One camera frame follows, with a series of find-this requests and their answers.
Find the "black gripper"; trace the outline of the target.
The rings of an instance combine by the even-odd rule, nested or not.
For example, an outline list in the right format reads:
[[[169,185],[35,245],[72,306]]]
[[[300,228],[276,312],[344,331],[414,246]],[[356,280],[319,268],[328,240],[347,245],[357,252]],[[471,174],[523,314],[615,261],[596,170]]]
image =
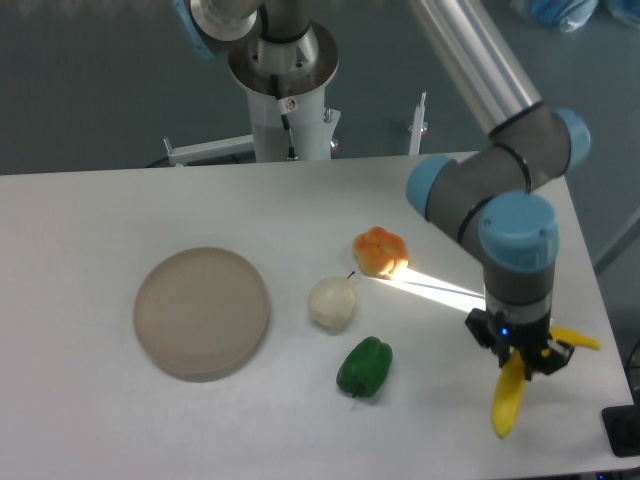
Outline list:
[[[536,374],[550,376],[563,369],[574,354],[569,343],[549,340],[549,312],[531,322],[514,323],[502,311],[493,314],[474,308],[465,325],[477,343],[497,357],[500,369],[509,360],[511,350],[518,350],[524,359],[527,381]]]

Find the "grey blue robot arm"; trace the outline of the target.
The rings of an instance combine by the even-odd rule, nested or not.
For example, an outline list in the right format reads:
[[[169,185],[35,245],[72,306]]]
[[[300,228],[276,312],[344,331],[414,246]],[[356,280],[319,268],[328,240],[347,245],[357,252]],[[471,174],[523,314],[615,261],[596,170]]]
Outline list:
[[[327,160],[338,120],[324,90],[338,66],[331,34],[304,1],[178,1],[195,51],[225,52],[247,93],[259,162]],[[551,110],[477,1],[415,1],[412,10],[490,139],[463,162],[431,157],[412,171],[406,196],[429,223],[483,268],[485,305],[466,324],[501,363],[524,373],[565,367],[572,343],[550,330],[557,218],[536,190],[578,165],[590,132],[567,109]]]

